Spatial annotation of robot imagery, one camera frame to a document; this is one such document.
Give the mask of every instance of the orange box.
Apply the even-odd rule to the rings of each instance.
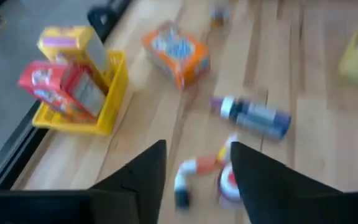
[[[106,100],[91,79],[91,69],[78,63],[32,62],[19,86],[74,121],[97,121]]]
[[[178,88],[209,71],[209,49],[173,22],[167,21],[142,38],[149,58],[171,76]]]

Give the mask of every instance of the wooden floor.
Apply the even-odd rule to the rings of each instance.
[[[244,210],[216,203],[216,174],[192,180],[194,204],[176,212],[173,180],[180,163],[214,154],[233,132],[256,150],[341,190],[358,190],[358,87],[337,65],[358,24],[358,3],[232,2],[225,37],[209,29],[207,0],[137,0],[108,40],[124,49],[131,91],[121,123],[108,137],[50,131],[15,189],[85,189],[158,139],[168,146],[160,223],[248,223]],[[206,42],[212,70],[178,91],[146,58],[142,34],[164,20]],[[209,113],[212,95],[246,96],[291,113],[286,139],[274,142]]]

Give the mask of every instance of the gray carpet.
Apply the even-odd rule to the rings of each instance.
[[[88,25],[86,13],[107,0],[7,0],[0,6],[6,27],[0,31],[0,149],[35,98],[17,87],[24,67],[44,60],[36,46],[45,26]]]

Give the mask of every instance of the cereal box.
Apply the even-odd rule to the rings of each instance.
[[[178,88],[194,82],[209,71],[209,50],[173,22],[165,22],[143,36],[142,44],[149,58],[171,76]]]
[[[32,62],[19,86],[74,121],[96,121],[106,99],[90,78],[92,70],[78,63]]]
[[[108,92],[112,77],[107,74],[114,73],[109,71],[111,61],[107,50],[92,27],[46,27],[37,45],[50,62],[76,61],[88,65],[94,82],[105,94]]]

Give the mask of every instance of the red box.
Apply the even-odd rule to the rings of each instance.
[[[90,73],[89,67],[77,63],[36,61],[25,68],[19,86],[75,121],[97,121],[106,96]]]

